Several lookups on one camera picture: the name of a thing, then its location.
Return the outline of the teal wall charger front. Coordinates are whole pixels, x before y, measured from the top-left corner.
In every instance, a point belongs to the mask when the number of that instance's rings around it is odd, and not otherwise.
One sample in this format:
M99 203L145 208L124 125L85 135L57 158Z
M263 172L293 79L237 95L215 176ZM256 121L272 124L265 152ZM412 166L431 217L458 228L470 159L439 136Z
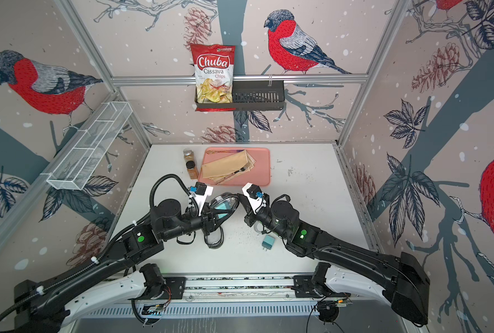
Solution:
M262 248L265 251L270 251L273 248L275 241L276 239L274 237L270 236L269 234L265 235L262 241Z

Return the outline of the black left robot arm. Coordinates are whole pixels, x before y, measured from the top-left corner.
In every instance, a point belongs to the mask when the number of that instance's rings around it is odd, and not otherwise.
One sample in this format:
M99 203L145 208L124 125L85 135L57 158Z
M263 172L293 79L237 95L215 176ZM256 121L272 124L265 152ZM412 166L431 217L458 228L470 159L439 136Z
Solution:
M237 194L208 201L209 192L206 184L187 187L175 174L162 176L151 187L146 215L113 236L88 262L42 282L18 284L15 302L0 314L0 323L15 313L14 332L59 332L104 303L160 296L166 282L158 266L146 260L163 251L169 240L222 231L240 205Z

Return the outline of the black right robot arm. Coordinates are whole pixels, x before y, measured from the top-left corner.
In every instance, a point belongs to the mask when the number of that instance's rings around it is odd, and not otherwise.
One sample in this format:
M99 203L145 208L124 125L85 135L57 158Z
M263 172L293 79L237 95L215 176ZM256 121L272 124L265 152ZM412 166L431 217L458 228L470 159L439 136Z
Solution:
M331 263L369 279L395 313L416 325L428 324L430 279L412 254L397 257L358 247L302 221L289 201L278 197L268 206L267 200L267 194L256 199L240 195L248 225L261 222L299 258Z

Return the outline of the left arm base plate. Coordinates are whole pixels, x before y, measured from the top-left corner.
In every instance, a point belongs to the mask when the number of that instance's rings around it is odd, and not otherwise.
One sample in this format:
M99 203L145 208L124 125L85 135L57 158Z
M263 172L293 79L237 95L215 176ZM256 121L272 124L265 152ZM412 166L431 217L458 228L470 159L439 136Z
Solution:
M144 292L142 295L135 297L137 301L150 300L180 300L183 298L186 277L160 277L151 279L144 283Z

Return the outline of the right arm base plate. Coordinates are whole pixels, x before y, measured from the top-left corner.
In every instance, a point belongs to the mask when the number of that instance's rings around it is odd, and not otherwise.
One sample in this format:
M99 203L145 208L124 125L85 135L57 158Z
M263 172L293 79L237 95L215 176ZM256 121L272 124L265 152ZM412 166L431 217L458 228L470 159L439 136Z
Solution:
M326 285L326 279L316 276L297 275L293 277L293 286L291 287L297 298L323 298L336 297L347 298L349 293L339 293L331 290Z

